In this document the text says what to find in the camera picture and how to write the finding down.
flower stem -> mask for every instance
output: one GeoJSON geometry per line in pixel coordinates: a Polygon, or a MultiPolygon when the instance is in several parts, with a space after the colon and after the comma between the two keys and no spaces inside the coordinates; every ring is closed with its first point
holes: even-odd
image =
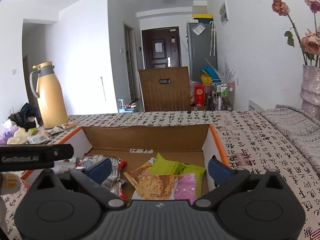
{"type": "MultiPolygon", "coordinates": [[[[313,13],[313,16],[314,16],[314,18],[315,18],[315,26],[316,26],[316,32],[315,32],[315,34],[317,34],[317,19],[316,19],[316,13],[313,13]]],[[[319,62],[319,55],[317,55],[316,65],[315,65],[316,67],[319,65],[318,62],[319,62]]]]}
{"type": "MultiPolygon", "coordinates": [[[[295,32],[296,35],[297,35],[297,38],[298,38],[298,41],[299,41],[299,44],[300,44],[300,47],[301,47],[301,40],[300,40],[299,33],[298,33],[298,31],[297,31],[296,25],[293,23],[293,21],[292,21],[292,19],[291,19],[291,17],[290,17],[289,14],[288,14],[288,17],[289,17],[289,19],[290,19],[290,22],[291,22],[291,24],[292,24],[292,27],[293,27],[293,29],[294,29],[294,32],[295,32]]],[[[306,65],[308,65],[308,62],[307,62],[307,60],[306,60],[306,55],[304,54],[304,51],[303,51],[302,47],[301,47],[301,50],[302,50],[302,55],[303,55],[304,63],[305,63],[306,65]]]]}

yellow thermos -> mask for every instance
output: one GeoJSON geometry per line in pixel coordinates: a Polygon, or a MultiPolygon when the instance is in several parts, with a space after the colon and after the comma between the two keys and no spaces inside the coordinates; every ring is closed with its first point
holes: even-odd
{"type": "Polygon", "coordinates": [[[59,126],[68,121],[61,86],[53,68],[52,62],[46,61],[33,66],[36,70],[30,73],[31,91],[38,100],[44,128],[59,126]],[[34,74],[38,74],[36,91],[32,80],[34,74]]]}

ceiling light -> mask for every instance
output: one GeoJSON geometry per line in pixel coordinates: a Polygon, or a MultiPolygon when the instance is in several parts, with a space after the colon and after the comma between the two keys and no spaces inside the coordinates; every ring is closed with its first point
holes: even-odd
{"type": "Polygon", "coordinates": [[[177,0],[161,0],[163,3],[172,4],[175,3],[177,0]]]}

thermos lid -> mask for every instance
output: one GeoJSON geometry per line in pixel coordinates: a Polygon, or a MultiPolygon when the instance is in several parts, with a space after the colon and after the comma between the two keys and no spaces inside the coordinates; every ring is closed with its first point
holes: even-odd
{"type": "Polygon", "coordinates": [[[39,65],[34,65],[34,66],[33,66],[33,69],[41,68],[41,67],[46,67],[46,66],[52,66],[52,61],[46,61],[46,62],[41,63],[41,64],[39,64],[39,65]]]}

metal rack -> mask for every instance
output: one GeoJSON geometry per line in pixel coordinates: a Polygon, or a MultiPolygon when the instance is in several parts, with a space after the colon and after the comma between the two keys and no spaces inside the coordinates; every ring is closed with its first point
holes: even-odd
{"type": "Polygon", "coordinates": [[[215,90],[215,95],[212,95],[213,102],[212,102],[212,108],[215,109],[216,111],[218,110],[224,110],[224,111],[233,111],[234,110],[234,101],[235,101],[235,82],[231,83],[224,83],[224,82],[219,82],[214,84],[214,90],[215,90]],[[227,91],[227,95],[221,95],[221,87],[225,86],[227,91]],[[222,104],[221,104],[221,109],[218,109],[218,99],[221,97],[222,99],[222,104]]]}

